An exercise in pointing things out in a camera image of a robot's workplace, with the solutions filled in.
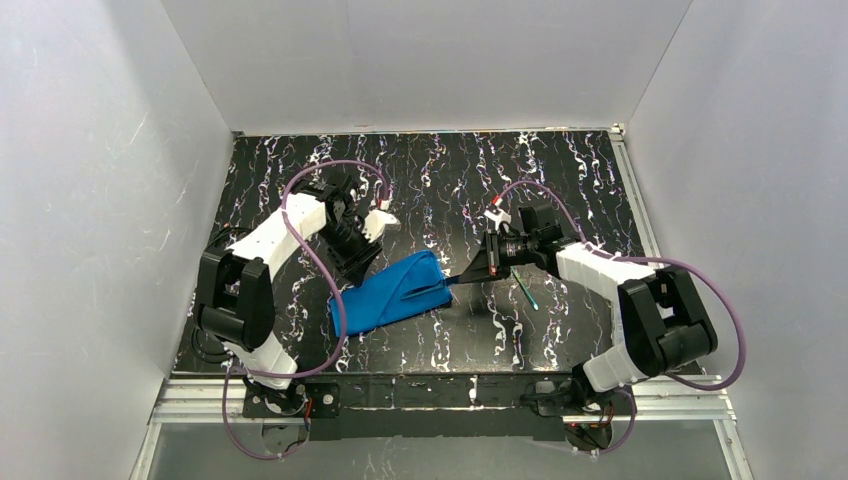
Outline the iridescent fork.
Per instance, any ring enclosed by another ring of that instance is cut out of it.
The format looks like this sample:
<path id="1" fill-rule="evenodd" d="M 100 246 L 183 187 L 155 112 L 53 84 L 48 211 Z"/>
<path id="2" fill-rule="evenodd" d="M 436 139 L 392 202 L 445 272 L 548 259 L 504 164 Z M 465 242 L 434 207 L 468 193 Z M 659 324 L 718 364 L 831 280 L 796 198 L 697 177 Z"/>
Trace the iridescent fork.
<path id="1" fill-rule="evenodd" d="M 524 295 L 524 297 L 526 298 L 527 302 L 528 302 L 528 303 L 529 303 L 529 305 L 531 306 L 531 308 L 532 308 L 534 311 L 538 311 L 538 310 L 540 309 L 539 304 L 537 303 L 537 301 L 535 300 L 534 296 L 532 295 L 532 293 L 531 293 L 531 292 L 530 292 L 530 290 L 528 289 L 528 287 L 527 287 L 527 285 L 526 285 L 525 281 L 524 281 L 524 280 L 522 279 L 522 277 L 520 276 L 520 274 L 519 274 L 518 270 L 517 270 L 515 267 L 511 267 L 511 268 L 510 268 L 510 272 L 511 272 L 511 275 L 512 275 L 513 279 L 515 280 L 515 282 L 516 282 L 516 283 L 517 283 L 517 285 L 519 286 L 519 289 L 521 290 L 522 294 Z"/>

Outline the blue cloth napkin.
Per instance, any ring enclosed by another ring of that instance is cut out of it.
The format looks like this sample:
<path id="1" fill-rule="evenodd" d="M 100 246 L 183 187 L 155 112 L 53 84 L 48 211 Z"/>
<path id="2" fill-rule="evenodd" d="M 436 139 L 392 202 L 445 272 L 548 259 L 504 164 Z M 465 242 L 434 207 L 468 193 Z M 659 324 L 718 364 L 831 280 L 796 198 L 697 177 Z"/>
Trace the blue cloth napkin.
<path id="1" fill-rule="evenodd" d="M 450 289 L 411 300 L 401 299 L 412 289 L 432 285 L 444 278 L 439 259 L 429 250 L 416 252 L 391 264 L 366 279 L 361 286 L 341 292 L 346 323 L 341 322 L 337 301 L 329 300 L 335 334 L 367 333 L 449 304 L 452 301 Z"/>

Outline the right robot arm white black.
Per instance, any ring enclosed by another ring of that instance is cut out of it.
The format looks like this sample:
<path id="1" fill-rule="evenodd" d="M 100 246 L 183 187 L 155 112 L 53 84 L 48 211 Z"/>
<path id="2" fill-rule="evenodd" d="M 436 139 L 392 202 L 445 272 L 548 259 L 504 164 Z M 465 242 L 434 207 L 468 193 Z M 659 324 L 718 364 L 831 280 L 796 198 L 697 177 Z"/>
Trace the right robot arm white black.
<path id="1" fill-rule="evenodd" d="M 552 397 L 588 404 L 624 385 L 666 374 L 718 347 L 718 337 L 690 274 L 681 267 L 652 269 L 618 261 L 565 234 L 550 207 L 523 207 L 521 226 L 496 209 L 468 267 L 451 284 L 484 283 L 534 265 L 609 301 L 622 340 L 572 369 Z"/>

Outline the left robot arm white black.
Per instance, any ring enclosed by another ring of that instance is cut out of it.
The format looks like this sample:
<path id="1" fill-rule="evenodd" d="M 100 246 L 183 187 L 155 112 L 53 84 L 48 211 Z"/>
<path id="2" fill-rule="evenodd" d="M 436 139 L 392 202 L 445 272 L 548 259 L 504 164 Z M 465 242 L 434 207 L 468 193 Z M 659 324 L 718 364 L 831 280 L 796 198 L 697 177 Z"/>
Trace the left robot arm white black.
<path id="1" fill-rule="evenodd" d="M 284 391 L 298 376 L 296 361 L 273 332 L 273 281 L 284 263 L 318 235 L 329 256 L 322 271 L 360 286 L 382 250 L 386 228 L 397 222 L 388 211 L 388 186 L 366 214 L 359 209 L 357 188 L 356 179 L 338 170 L 319 180 L 298 174 L 285 186 L 277 212 L 234 244 L 209 247 L 201 256 L 195 324 L 221 341 L 266 388 Z"/>

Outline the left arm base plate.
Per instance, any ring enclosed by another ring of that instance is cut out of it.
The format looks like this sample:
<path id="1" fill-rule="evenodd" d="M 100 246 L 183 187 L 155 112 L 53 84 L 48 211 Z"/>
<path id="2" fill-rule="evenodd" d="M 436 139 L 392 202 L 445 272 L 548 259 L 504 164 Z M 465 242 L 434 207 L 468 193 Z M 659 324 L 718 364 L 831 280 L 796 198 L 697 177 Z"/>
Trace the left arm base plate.
<path id="1" fill-rule="evenodd" d="M 341 388 L 336 383 L 294 380 L 288 389 L 275 390 L 243 378 L 246 388 L 242 415 L 246 418 L 335 418 L 340 412 Z"/>

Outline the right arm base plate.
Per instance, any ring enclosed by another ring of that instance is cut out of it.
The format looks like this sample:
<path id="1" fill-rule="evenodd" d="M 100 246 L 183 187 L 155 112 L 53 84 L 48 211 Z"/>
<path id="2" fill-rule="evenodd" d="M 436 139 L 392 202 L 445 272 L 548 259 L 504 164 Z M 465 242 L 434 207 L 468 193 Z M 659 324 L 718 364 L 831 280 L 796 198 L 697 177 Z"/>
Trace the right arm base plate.
<path id="1" fill-rule="evenodd" d="M 618 439 L 614 439 L 612 423 L 619 401 L 629 418 L 624 432 Z M 632 435 L 638 413 L 635 397 L 629 387 L 615 387 L 597 393 L 587 381 L 573 379 L 560 383 L 543 380 L 529 384 L 517 403 L 542 418 L 578 413 L 596 415 L 597 419 L 593 421 L 567 422 L 565 425 L 572 452 L 592 457 L 621 448 Z"/>

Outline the aluminium frame rail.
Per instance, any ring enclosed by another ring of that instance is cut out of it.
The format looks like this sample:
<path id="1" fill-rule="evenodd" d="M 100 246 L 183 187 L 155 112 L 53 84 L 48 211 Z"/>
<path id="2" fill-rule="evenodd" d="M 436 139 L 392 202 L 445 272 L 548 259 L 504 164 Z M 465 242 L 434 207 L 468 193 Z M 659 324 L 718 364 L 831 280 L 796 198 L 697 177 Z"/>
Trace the aluminium frame rail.
<path id="1" fill-rule="evenodd" d="M 516 405 L 522 377 L 335 376 L 309 427 L 240 384 L 168 380 L 135 479 L 748 479 L 729 398 L 669 380 L 620 400 L 617 450 L 576 450 L 578 414 Z"/>

